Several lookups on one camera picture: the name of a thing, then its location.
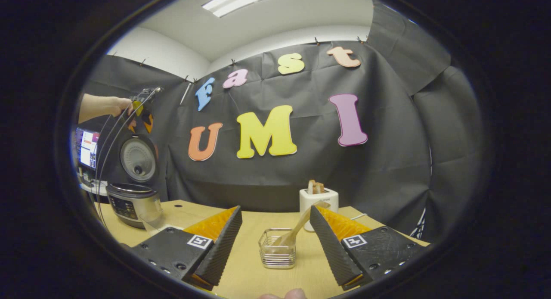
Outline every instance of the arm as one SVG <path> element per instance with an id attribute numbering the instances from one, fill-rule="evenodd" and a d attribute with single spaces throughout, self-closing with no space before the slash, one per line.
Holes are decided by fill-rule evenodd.
<path id="1" fill-rule="evenodd" d="M 80 103 L 78 123 L 103 115 L 121 114 L 128 107 L 128 114 L 132 113 L 132 101 L 122 97 L 98 97 L 85 93 Z"/>

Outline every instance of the finger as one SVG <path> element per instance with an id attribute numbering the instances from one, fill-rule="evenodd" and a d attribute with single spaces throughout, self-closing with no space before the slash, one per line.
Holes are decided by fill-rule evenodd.
<path id="1" fill-rule="evenodd" d="M 306 299 L 306 294 L 304 293 L 303 289 L 292 289 L 285 294 L 284 299 Z"/>
<path id="2" fill-rule="evenodd" d="M 281 299 L 276 295 L 272 295 L 271 293 L 265 293 L 264 295 L 261 295 L 258 297 L 258 299 Z"/>

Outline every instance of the white wall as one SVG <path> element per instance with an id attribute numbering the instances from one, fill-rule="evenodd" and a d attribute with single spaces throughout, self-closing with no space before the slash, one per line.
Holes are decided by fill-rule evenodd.
<path id="1" fill-rule="evenodd" d="M 147 28 L 134 28 L 107 54 L 151 65 L 179 77 L 193 80 L 206 73 L 210 61 L 183 44 Z"/>
<path id="2" fill-rule="evenodd" d="M 277 48 L 293 46 L 295 44 L 313 43 L 314 37 L 319 42 L 329 40 L 356 40 L 358 36 L 362 40 L 369 35 L 370 27 L 356 25 L 331 25 L 316 26 L 312 28 L 301 28 L 276 34 L 274 36 L 262 38 L 240 48 L 232 50 L 213 61 L 202 76 L 208 75 L 222 67 L 232 63 L 232 59 L 239 61 L 254 56 L 262 52 L 267 52 Z"/>

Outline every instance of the white cord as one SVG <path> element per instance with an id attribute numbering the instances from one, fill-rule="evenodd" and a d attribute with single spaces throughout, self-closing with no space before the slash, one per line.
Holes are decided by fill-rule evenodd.
<path id="1" fill-rule="evenodd" d="M 354 218 L 351 218 L 351 220 L 357 220 L 358 218 L 362 217 L 362 216 L 368 216 L 366 213 L 363 213 L 362 215 L 358 215 Z"/>

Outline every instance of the wooden spatula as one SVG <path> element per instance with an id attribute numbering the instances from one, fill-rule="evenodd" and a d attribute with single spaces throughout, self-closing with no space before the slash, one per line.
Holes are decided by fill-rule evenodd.
<path id="1" fill-rule="evenodd" d="M 312 205 L 321 206 L 325 209 L 327 209 L 331 206 L 329 203 L 323 202 L 323 201 L 317 201 L 316 203 L 314 203 Z M 299 222 L 297 223 L 295 228 L 293 228 L 293 230 L 291 230 L 291 232 L 289 232 L 288 234 L 283 234 L 283 236 L 277 238 L 277 240 L 275 240 L 275 242 L 272 244 L 272 246 L 290 246 L 290 245 L 292 245 L 293 242 L 295 242 L 295 240 L 297 238 L 298 232 L 303 228 L 305 223 L 307 223 L 307 221 L 310 220 L 310 209 L 311 208 L 312 207 L 309 207 L 308 209 L 306 209 L 306 211 L 304 211 L 303 216 L 300 217 Z"/>

